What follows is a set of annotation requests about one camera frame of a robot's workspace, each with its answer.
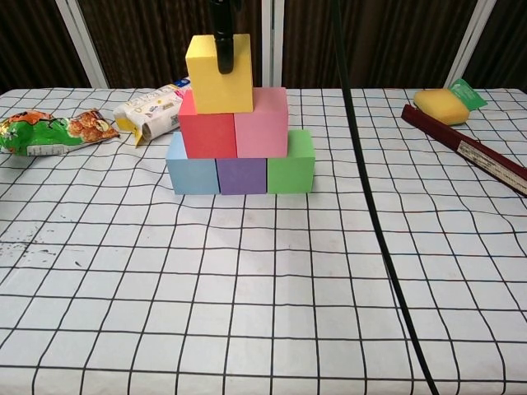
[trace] brown curtain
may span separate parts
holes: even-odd
[[[211,34],[208,0],[79,0],[111,87],[156,87],[187,76],[193,35]],[[250,33],[253,78],[261,85],[261,0],[245,0],[236,32]]]
[[[90,82],[54,0],[2,0],[0,94]]]
[[[481,88],[527,92],[527,2],[497,0],[463,78]]]
[[[435,87],[445,82],[476,0],[341,1],[355,87]],[[282,84],[338,87],[330,5],[286,0]]]

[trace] yellow foam block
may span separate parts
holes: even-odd
[[[469,119],[469,109],[448,89],[420,91],[413,97],[413,102],[423,113],[445,125],[456,125]]]
[[[213,35],[195,35],[185,56],[198,114],[253,111],[253,74],[249,35],[234,35],[234,68],[217,70]]]

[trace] grid tablecloth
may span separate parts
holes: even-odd
[[[18,90],[71,117],[149,90]],[[443,394],[527,393],[527,205],[352,90],[381,223]],[[527,95],[458,129],[527,165]],[[289,90],[311,194],[175,196],[171,135],[0,154],[0,393],[428,393],[362,195],[338,90]]]

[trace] red foam block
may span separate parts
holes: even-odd
[[[196,114],[192,90],[180,108],[180,127],[189,159],[236,158],[233,114]]]

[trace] foam block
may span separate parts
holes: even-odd
[[[180,132],[174,132],[166,154],[166,167],[175,193],[209,195],[220,192],[215,160],[187,159]]]
[[[315,149],[307,130],[290,130],[287,158],[267,161],[268,193],[307,193],[313,188]]]
[[[239,158],[287,156],[287,96],[285,88],[254,88],[254,112],[234,114]]]
[[[234,68],[217,70],[213,35],[195,35],[185,56],[198,114],[249,113],[253,110],[253,74],[249,35],[234,35]]]
[[[180,127],[189,158],[236,158],[233,114],[196,114],[194,90],[183,97]]]
[[[218,159],[216,164],[222,195],[266,193],[265,159]]]

